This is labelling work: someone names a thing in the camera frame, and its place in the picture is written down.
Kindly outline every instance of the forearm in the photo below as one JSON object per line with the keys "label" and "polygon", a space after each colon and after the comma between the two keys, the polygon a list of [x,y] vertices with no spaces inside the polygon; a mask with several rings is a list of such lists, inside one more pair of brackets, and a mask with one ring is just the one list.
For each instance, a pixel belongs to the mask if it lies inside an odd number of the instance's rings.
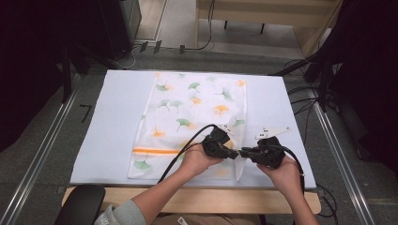
{"label": "forearm", "polygon": [[156,186],[132,198],[143,213],[146,224],[152,223],[164,205],[190,179],[188,174],[175,172]]}
{"label": "forearm", "polygon": [[287,202],[292,209],[293,216],[297,225],[317,225],[318,222],[313,214],[313,211],[308,205],[302,193],[287,196]]}

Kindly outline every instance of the gray sleeve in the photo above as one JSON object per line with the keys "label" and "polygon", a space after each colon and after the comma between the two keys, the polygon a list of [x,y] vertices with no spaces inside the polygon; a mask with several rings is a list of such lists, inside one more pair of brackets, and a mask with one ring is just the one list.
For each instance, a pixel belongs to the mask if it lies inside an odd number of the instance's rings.
{"label": "gray sleeve", "polygon": [[95,225],[146,225],[144,215],[138,206],[128,200],[124,204],[114,208],[109,205],[94,223]]}

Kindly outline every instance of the black armrest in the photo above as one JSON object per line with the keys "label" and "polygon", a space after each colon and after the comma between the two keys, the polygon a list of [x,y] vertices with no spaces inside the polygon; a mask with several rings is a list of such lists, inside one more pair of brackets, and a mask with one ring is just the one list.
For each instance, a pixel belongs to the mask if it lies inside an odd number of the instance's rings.
{"label": "black armrest", "polygon": [[92,225],[99,216],[105,188],[81,185],[68,196],[56,218],[55,225]]}

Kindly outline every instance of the white patterned cloth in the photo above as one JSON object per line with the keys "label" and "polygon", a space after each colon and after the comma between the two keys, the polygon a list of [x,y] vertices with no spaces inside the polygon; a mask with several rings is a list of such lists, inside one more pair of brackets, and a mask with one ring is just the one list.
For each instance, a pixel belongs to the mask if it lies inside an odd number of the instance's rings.
{"label": "white patterned cloth", "polygon": [[[246,82],[183,72],[155,72],[132,149],[129,178],[160,179],[169,163],[201,128],[227,125],[233,148],[240,149],[246,122]],[[199,143],[212,130],[206,129]],[[173,173],[182,157],[169,172]],[[235,161],[227,159],[199,179],[237,179]]]}

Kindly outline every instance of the wooden table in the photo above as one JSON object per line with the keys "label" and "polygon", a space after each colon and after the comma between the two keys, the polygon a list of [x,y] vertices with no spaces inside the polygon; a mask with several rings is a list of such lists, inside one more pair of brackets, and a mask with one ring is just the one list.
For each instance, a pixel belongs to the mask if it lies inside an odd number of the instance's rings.
{"label": "wooden table", "polygon": [[[62,204],[73,191],[68,188]],[[109,204],[118,206],[146,188],[107,187],[102,210]],[[305,192],[314,214],[321,211],[317,193]],[[277,190],[182,188],[161,210],[183,214],[291,214],[289,204]]]}
{"label": "wooden table", "polygon": [[[213,20],[293,26],[304,56],[332,27],[343,0],[215,0]],[[196,0],[195,43],[199,19],[207,19],[211,0]]]}

